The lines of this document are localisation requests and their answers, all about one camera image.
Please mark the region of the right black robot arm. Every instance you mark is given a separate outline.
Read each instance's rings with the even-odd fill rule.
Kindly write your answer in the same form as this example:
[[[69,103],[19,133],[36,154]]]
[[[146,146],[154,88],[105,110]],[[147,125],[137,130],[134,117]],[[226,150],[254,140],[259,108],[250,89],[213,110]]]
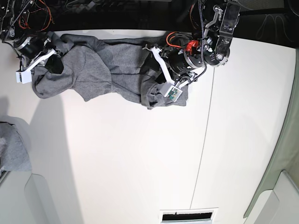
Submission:
[[[0,42],[9,45],[19,59],[19,76],[35,67],[61,74],[62,53],[46,32],[54,23],[49,6],[44,0],[2,0],[0,2]]]

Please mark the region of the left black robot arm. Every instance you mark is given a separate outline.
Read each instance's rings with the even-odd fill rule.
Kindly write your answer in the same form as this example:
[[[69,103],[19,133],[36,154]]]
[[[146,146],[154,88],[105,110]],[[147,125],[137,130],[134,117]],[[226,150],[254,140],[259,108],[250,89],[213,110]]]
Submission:
[[[235,0],[199,0],[189,10],[192,33],[171,32],[159,44],[145,44],[146,50],[157,49],[170,75],[167,77],[151,56],[148,66],[158,72],[156,82],[189,85],[196,82],[208,66],[225,65],[240,10]]]

